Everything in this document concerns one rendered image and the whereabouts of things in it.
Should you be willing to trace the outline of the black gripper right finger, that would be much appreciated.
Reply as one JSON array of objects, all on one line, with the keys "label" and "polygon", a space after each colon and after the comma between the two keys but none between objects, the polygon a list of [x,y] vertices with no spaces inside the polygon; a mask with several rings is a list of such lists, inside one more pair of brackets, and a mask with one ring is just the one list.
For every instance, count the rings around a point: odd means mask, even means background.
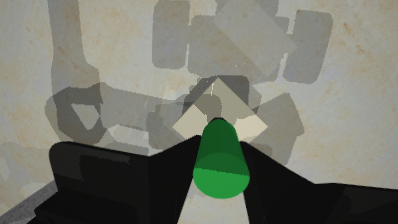
[{"label": "black gripper right finger", "polygon": [[250,181],[244,202],[249,224],[398,224],[398,189],[314,184],[240,141]]}]

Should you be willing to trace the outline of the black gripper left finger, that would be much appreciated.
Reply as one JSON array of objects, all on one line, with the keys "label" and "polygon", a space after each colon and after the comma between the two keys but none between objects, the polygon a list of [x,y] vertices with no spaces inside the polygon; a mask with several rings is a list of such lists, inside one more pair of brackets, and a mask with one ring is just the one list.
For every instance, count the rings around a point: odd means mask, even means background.
[{"label": "black gripper left finger", "polygon": [[52,145],[49,159],[58,190],[131,204],[138,224],[177,224],[201,138],[195,135],[151,156],[64,141]]}]

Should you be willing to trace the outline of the green cylinder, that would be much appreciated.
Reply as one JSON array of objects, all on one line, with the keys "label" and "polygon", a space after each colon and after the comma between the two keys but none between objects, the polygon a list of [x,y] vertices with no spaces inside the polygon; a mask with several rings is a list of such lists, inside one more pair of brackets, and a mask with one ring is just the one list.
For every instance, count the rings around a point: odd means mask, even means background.
[{"label": "green cylinder", "polygon": [[193,169],[193,180],[199,190],[215,199],[244,192],[250,173],[241,149],[232,124],[224,120],[207,124]]}]

